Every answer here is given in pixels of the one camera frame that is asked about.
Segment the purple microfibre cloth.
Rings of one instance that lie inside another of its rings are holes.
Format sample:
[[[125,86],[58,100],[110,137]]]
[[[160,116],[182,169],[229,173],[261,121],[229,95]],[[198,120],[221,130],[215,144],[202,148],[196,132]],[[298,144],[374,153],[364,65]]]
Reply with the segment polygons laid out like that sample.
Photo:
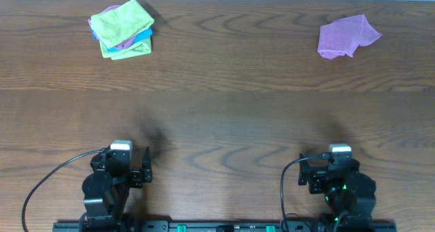
[[[381,36],[364,14],[341,18],[320,27],[317,52],[325,59],[352,57],[359,46],[369,46]]]

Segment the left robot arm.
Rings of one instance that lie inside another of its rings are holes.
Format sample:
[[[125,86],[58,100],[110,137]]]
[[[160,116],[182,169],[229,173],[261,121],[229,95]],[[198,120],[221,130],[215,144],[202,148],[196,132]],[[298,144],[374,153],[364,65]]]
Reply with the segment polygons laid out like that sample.
[[[91,159],[93,173],[82,183],[86,213],[79,231],[140,231],[141,225],[124,208],[132,188],[151,182],[152,162],[146,148],[141,166],[131,167],[132,150],[104,148]]]

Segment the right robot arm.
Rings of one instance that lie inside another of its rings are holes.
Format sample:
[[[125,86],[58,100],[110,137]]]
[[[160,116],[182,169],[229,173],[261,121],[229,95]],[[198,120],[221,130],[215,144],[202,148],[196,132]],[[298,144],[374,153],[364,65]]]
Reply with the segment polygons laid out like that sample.
[[[374,231],[372,211],[376,205],[376,182],[359,171],[360,162],[351,152],[325,152],[318,157],[328,164],[314,167],[314,156],[299,155],[298,184],[308,185],[311,194],[324,194],[330,214],[313,224],[314,231]]]

